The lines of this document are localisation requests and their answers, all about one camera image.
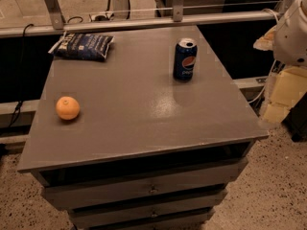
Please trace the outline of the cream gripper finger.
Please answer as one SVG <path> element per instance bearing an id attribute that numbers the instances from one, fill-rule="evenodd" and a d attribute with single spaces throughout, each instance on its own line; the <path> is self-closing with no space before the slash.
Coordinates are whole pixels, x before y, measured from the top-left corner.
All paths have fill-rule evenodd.
<path id="1" fill-rule="evenodd" d="M 270 28 L 264 35 L 258 38 L 254 44 L 253 48 L 261 51 L 271 51 L 274 39 L 275 26 Z"/>
<path id="2" fill-rule="evenodd" d="M 306 93 L 307 68 L 287 67 L 275 77 L 262 119 L 272 124 L 281 123 Z"/>

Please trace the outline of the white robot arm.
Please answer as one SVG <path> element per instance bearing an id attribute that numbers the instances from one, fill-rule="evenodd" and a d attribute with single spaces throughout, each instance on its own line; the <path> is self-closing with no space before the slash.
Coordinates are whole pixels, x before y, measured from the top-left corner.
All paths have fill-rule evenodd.
<path id="1" fill-rule="evenodd" d="M 279 73 L 269 73 L 261 110 L 263 120 L 281 123 L 307 92 L 307 0 L 295 0 L 253 48 L 272 51 L 285 65 Z"/>

